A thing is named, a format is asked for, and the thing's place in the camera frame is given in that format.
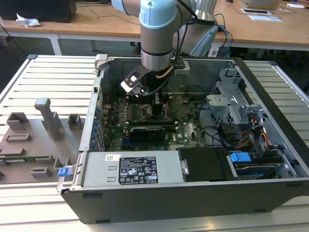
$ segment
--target motherboard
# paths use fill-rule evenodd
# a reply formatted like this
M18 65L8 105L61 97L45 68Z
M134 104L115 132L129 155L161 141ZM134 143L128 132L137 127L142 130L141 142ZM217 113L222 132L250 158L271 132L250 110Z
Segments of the motherboard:
M169 95L162 111L156 105L131 102L129 97L103 103L102 124L106 151L177 150L206 146L205 133L198 126L200 101L189 94Z

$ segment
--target wooden desk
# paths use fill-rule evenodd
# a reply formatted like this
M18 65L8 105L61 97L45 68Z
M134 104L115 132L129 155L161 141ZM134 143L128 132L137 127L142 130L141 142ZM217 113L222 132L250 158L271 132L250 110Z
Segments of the wooden desk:
M0 23L7 31L47 32L47 33L51 33L53 26L56 24L56 22L40 22L41 26L25 28L19 25L14 20L3 20L1 17L0 17Z
M286 7L287 3L284 1L281 6ZM112 6L77 5L77 12L71 23L42 22L42 26L27 29L15 21L0 22L12 36L50 39L55 55L61 55L59 39L140 42L140 26L135 25L139 24L138 18L118 12ZM232 4L218 0L215 8L215 14L222 13L225 16L226 28L234 38L232 46L309 51L309 15L301 17L309 14L308 9L290 8L298 16L277 10L274 15L278 14L283 22L263 22L251 20L248 14L240 14L232 6L239 12L244 8L240 0L234 0ZM223 24L221 16L218 15L217 19ZM1 35L5 35L5 32L0 29ZM213 47L220 47L224 39L223 32L218 32Z
M89 5L87 7L85 5L86 7L80 7L79 5L77 4L77 12L72 21L70 23L56 23L52 28L52 33L140 37L140 21L137 17L119 12L113 6Z
M283 1L280 6L286 7L287 3ZM214 14L222 13L225 16L226 28L234 38L233 46L309 50L308 9L289 8L290 11L295 10L295 14L277 9L272 16L281 18L282 22L264 22L253 21L249 14L240 14L232 6L241 13L240 9L245 8L240 0L234 0L234 3L218 0ZM223 25L222 17L218 15L216 18L218 23ZM222 41L224 38L223 32L219 32L215 41Z

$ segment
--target blue latch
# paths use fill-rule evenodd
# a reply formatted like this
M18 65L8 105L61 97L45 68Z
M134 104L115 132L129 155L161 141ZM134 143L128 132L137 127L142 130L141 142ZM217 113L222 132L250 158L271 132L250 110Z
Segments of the blue latch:
M70 177L71 176L71 168L60 168L58 171L59 177Z
M230 155L232 162L251 162L250 155L247 152L233 152Z

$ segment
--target paper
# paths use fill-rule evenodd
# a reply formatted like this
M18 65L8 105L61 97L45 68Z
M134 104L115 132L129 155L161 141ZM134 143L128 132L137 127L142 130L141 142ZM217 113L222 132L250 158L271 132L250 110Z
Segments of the paper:
M17 22L19 25L23 26L23 27L28 28L28 27L32 27L32 26L39 26L39 25L41 25L41 24L39 23L38 19L36 19L36 18L28 19L28 18L24 18L24 17L20 16L20 15L17 14L17 13L16 13L16 15L17 15L17 20L16 20L16 22Z
M296 4L291 4L291 3L288 3L286 5L289 7L294 7L294 8L305 8L303 5L296 5Z
M257 21L268 21L268 22L282 22L280 19L276 17L270 17L270 16L262 16L262 15L249 15L249 17L252 20Z

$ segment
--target sticker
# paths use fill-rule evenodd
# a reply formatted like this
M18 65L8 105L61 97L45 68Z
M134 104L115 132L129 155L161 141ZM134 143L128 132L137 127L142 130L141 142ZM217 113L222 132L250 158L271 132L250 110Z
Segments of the sticker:
M22 162L26 162L24 159L9 159L9 160L6 160L5 161L6 163L18 163L18 162L20 162L20 163L22 163Z
M159 183L155 157L119 157L119 161L121 185Z
M119 154L107 154L105 156L105 161L119 161L121 155Z

